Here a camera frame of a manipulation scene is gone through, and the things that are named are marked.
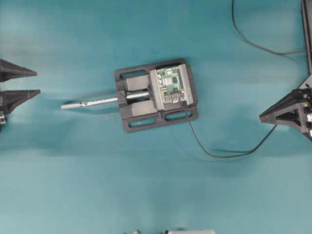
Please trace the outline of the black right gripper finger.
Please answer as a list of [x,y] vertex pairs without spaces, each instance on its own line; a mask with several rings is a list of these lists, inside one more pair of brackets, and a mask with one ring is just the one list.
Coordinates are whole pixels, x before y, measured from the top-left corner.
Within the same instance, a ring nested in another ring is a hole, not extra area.
[[295,89],[259,115],[262,123],[292,126],[312,138],[312,90]]

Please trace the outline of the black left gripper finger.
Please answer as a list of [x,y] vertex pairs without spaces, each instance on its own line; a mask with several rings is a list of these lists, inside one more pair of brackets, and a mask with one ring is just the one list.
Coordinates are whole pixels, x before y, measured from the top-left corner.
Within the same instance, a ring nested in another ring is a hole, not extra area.
[[37,76],[37,72],[18,66],[3,59],[0,60],[0,81],[5,82],[14,78]]
[[0,92],[0,116],[10,114],[24,102],[40,94],[40,90],[11,90]]

